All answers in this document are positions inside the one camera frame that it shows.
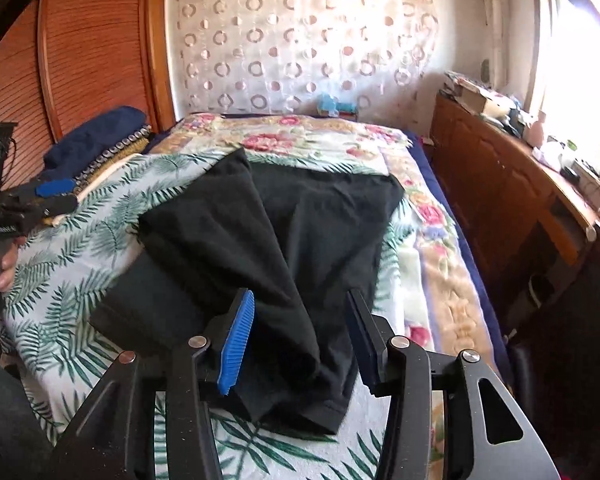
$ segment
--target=person's leg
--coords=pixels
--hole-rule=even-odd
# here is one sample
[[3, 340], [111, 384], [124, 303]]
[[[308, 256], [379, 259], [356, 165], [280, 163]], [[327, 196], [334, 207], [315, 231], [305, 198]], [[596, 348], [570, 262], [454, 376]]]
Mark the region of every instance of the person's leg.
[[0, 480], [37, 478], [51, 451], [22, 384], [0, 368]]

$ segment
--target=black device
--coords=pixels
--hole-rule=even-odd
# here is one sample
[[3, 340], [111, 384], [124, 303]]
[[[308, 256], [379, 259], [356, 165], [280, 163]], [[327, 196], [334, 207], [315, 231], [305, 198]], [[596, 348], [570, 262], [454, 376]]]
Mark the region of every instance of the black device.
[[[0, 188], [2, 169], [13, 142], [13, 131], [18, 123], [0, 123]], [[15, 160], [14, 150], [11, 168]], [[73, 181], [60, 180], [43, 182], [32, 180], [0, 192], [0, 240], [26, 236], [42, 219], [74, 211], [78, 205], [72, 193]], [[4, 309], [4, 298], [0, 292], [0, 313]]]
[[560, 174], [564, 177], [564, 179], [573, 186], [577, 186], [580, 183], [580, 175], [573, 171], [571, 168], [560, 169]]
[[[363, 383], [392, 398], [376, 480], [426, 480], [432, 390], [445, 395], [445, 480], [559, 480], [526, 416], [477, 352], [425, 351], [372, 315], [357, 290], [347, 296], [346, 319]], [[204, 360], [213, 337], [192, 338], [167, 365], [122, 352], [62, 435], [44, 478], [153, 478], [154, 395], [165, 388], [171, 480], [221, 480], [206, 403], [215, 391]]]

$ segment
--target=metal pivot screw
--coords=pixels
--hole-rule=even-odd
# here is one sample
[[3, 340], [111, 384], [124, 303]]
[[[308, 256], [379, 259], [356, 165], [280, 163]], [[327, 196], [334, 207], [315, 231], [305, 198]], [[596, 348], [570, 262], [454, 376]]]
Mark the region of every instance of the metal pivot screw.
[[405, 338], [405, 336], [403, 335], [394, 335], [391, 339], [390, 339], [390, 343], [392, 346], [396, 347], [396, 348], [408, 348], [409, 347], [409, 340], [407, 338]]
[[462, 359], [468, 363], [477, 363], [480, 360], [480, 354], [472, 349], [462, 350]]
[[206, 345], [206, 337], [203, 335], [196, 335], [189, 338], [189, 346], [191, 348], [202, 348]]
[[132, 350], [125, 350], [124, 352], [120, 352], [118, 356], [118, 361], [120, 361], [123, 365], [131, 364], [136, 360], [136, 353]]

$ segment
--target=black metal arm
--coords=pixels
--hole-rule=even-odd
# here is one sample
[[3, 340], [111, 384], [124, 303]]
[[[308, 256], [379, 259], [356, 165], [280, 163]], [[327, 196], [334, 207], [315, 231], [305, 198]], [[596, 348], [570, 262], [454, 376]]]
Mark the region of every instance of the black metal arm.
[[427, 352], [394, 335], [350, 291], [347, 325], [363, 383], [391, 396], [376, 480], [426, 480], [431, 393], [445, 398], [445, 480], [558, 480], [542, 441], [491, 367], [472, 349]]
[[[392, 398], [376, 480], [426, 480], [432, 390], [445, 397], [445, 480], [559, 479], [522, 410], [477, 352], [425, 351], [373, 316], [355, 290], [346, 316], [363, 382], [376, 397]], [[122, 352], [69, 424], [43, 477], [153, 479], [155, 392], [166, 391], [171, 480], [220, 480], [206, 403], [216, 394], [213, 339], [207, 330], [168, 359]]]

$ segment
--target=pillow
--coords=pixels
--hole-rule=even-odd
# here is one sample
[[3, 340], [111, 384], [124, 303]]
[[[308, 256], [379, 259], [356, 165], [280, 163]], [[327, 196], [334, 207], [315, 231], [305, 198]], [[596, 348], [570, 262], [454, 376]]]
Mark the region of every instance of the pillow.
[[45, 169], [40, 177], [45, 180], [76, 178], [90, 168], [99, 168], [110, 158], [113, 148], [115, 155], [129, 148], [132, 142], [147, 137], [151, 129], [145, 122], [144, 112], [131, 106], [121, 106], [94, 117], [66, 134], [46, 152], [43, 158]]
[[133, 132], [126, 139], [122, 139], [115, 146], [102, 152], [86, 170], [75, 178], [76, 187], [82, 189], [98, 178], [112, 164], [134, 153], [142, 153], [149, 144], [147, 138], [149, 134], [151, 134], [151, 126], [146, 124], [139, 131]]

